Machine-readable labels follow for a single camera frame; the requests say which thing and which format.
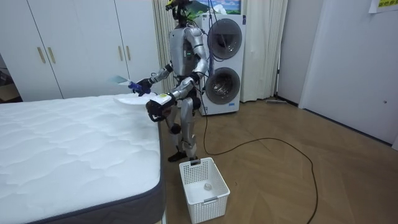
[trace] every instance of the white laundry basket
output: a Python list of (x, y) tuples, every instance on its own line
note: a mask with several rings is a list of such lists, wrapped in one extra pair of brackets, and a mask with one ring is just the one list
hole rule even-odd
[[(230, 191), (212, 158), (183, 162), (180, 173), (192, 223), (225, 215)], [(205, 184), (211, 184), (211, 190)]]

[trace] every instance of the wardrobe door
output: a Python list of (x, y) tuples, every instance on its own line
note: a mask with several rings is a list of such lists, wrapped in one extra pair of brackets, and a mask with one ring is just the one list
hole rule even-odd
[[(115, 3), (130, 78), (134, 81), (148, 78), (165, 66), (159, 65), (152, 1), (115, 0)], [(155, 84), (152, 91), (161, 93), (161, 83)]]
[(0, 54), (24, 101), (62, 98), (29, 5), (0, 1)]
[(64, 98), (130, 93), (112, 0), (28, 0)]

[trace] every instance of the basket handle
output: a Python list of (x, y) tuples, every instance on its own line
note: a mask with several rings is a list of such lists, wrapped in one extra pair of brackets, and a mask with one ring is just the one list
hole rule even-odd
[(197, 159), (197, 160), (191, 161), (191, 166), (196, 166), (196, 165), (199, 165), (199, 164), (200, 164), (200, 162), (201, 162), (201, 160), (200, 160), (200, 159)]
[(215, 197), (212, 197), (212, 198), (205, 199), (205, 200), (203, 201), (203, 203), (212, 202), (212, 201), (217, 200), (217, 199), (218, 199), (218, 197), (215, 196)]

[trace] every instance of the silver robot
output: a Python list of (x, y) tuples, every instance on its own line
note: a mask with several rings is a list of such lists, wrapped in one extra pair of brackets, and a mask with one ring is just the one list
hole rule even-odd
[[(142, 91), (133, 90), (142, 96), (152, 84), (167, 78), (172, 72), (178, 80), (175, 88), (165, 94), (160, 94), (146, 104), (149, 117), (153, 122), (166, 119), (169, 133), (177, 148), (177, 153), (169, 157), (169, 162), (175, 162), (184, 157), (197, 159), (196, 137), (193, 134), (195, 110), (201, 106), (197, 97), (195, 85), (207, 71), (206, 52), (203, 46), (201, 29), (189, 24), (185, 15), (186, 8), (192, 0), (173, 0), (166, 5), (166, 10), (172, 10), (178, 26), (170, 33), (171, 62), (150, 78), (145, 78), (137, 84)], [(175, 123), (177, 116), (177, 101), (181, 104), (181, 125)]]

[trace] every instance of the stacked washer dryer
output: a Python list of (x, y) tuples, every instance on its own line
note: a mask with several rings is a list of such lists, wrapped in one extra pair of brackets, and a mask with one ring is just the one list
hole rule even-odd
[(211, 48), (215, 58), (213, 74), (200, 82), (204, 104), (200, 107), (202, 115), (239, 110), (246, 16), (216, 16), (217, 21), (214, 15), (209, 14), (195, 19), (198, 27), (208, 34), (203, 36), (206, 55), (209, 57)]

